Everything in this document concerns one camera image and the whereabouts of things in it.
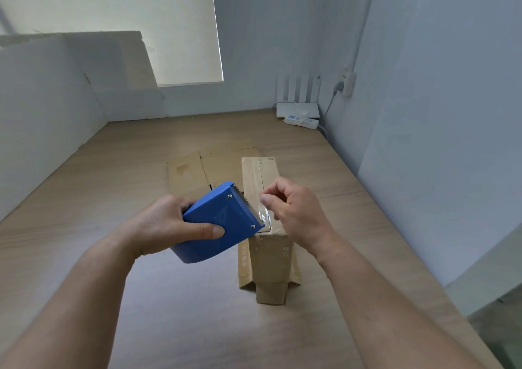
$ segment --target right hand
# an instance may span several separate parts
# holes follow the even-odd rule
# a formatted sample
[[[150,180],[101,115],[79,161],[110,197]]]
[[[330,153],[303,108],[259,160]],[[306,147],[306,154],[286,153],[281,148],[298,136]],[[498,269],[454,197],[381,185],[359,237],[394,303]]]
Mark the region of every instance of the right hand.
[[[329,245],[336,232],[308,188],[279,177],[259,196],[261,203],[281,220],[288,237],[316,256]]]

